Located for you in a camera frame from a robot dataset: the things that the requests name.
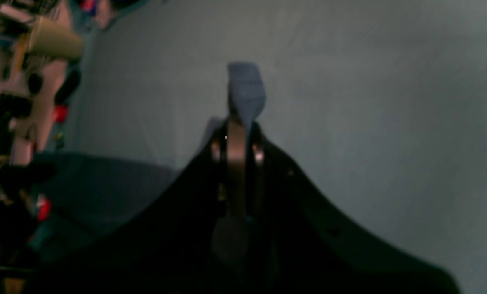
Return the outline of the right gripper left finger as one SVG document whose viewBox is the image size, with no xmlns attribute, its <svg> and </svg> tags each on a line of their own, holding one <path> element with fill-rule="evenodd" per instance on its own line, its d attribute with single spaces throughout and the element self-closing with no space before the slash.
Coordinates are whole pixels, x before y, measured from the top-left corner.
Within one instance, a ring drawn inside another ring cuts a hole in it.
<svg viewBox="0 0 487 294">
<path fill-rule="evenodd" d="M 218 164 L 227 124 L 179 177 L 118 231 L 42 267 L 29 294 L 230 294 L 231 277 L 213 260 L 211 238 L 224 205 Z"/>
</svg>

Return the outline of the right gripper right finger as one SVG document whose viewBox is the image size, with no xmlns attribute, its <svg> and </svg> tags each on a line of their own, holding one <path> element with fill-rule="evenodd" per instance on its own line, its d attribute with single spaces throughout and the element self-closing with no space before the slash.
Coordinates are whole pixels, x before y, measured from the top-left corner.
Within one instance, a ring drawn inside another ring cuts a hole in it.
<svg viewBox="0 0 487 294">
<path fill-rule="evenodd" d="M 271 235 L 279 293 L 460 293 L 447 271 L 374 236 L 333 205 L 258 123 L 248 138 L 246 211 Z"/>
</svg>

